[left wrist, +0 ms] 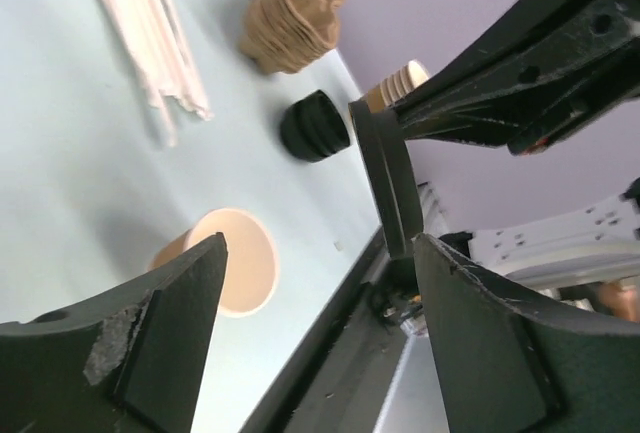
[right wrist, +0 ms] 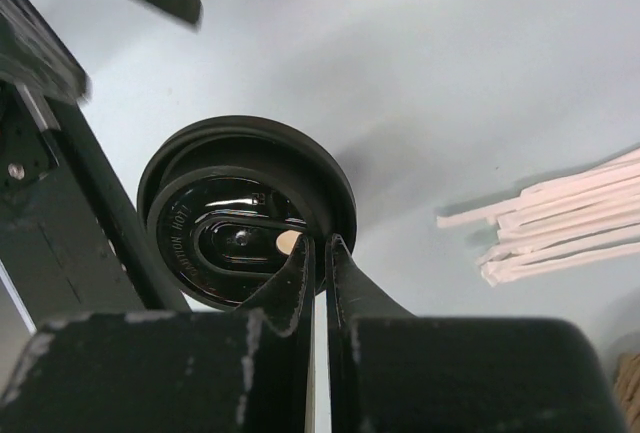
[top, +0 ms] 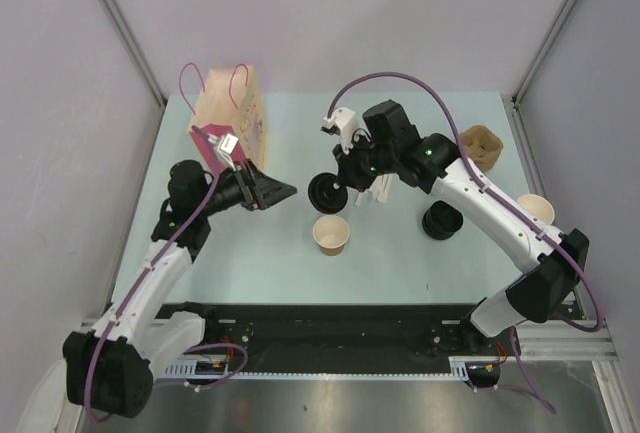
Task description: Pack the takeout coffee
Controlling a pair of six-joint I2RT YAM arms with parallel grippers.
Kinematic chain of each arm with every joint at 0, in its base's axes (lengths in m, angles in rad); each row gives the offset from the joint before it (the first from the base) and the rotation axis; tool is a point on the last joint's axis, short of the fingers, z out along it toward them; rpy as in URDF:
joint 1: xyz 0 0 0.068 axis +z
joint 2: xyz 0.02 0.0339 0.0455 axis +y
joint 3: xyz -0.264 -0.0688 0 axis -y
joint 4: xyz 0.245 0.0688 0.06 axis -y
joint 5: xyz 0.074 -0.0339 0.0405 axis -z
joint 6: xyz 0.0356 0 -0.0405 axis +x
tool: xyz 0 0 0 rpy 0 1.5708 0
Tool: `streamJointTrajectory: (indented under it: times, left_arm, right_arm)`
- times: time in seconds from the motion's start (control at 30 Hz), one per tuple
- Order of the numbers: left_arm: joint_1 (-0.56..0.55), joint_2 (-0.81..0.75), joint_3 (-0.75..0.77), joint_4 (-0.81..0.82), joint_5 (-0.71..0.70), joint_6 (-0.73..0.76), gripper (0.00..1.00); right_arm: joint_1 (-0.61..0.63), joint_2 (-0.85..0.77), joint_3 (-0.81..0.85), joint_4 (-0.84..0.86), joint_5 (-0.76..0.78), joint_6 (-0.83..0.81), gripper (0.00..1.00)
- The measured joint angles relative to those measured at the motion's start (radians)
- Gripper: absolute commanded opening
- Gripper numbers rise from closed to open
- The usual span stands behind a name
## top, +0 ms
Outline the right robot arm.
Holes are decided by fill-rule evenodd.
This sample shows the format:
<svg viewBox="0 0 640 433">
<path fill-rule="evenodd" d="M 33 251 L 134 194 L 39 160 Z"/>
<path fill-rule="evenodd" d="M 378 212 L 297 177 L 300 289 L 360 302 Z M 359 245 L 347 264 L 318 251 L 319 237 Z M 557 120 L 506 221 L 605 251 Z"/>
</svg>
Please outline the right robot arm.
<svg viewBox="0 0 640 433">
<path fill-rule="evenodd" d="M 362 116 L 338 108 L 324 118 L 322 129 L 340 137 L 333 150 L 340 187 L 363 192 L 377 177 L 395 174 L 474 223 L 520 271 L 469 314 L 461 329 L 469 352 L 486 353 L 498 334 L 525 320 L 548 321 L 577 285 L 576 271 L 584 267 L 589 249 L 586 235 L 578 229 L 565 233 L 528 213 L 475 166 L 465 165 L 449 138 L 421 136 L 400 104 L 388 100 Z"/>
</svg>

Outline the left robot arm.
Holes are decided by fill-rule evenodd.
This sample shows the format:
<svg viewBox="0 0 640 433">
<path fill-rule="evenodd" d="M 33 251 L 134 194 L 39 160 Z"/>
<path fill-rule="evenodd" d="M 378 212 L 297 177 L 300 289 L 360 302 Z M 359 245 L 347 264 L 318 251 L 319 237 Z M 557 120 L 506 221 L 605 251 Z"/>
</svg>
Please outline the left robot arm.
<svg viewBox="0 0 640 433">
<path fill-rule="evenodd" d="M 88 412 L 133 418 L 145 407 L 156 380 L 179 356 L 193 347 L 202 353 L 214 350 L 221 329 L 198 307 L 173 313 L 158 329 L 152 323 L 205 246 L 210 216 L 235 206 L 266 210 L 296 192 L 296 187 L 269 177 L 252 161 L 218 175 L 196 160 L 174 164 L 169 196 L 161 205 L 137 278 L 88 331 L 70 333 L 63 344 L 67 399 Z"/>
</svg>

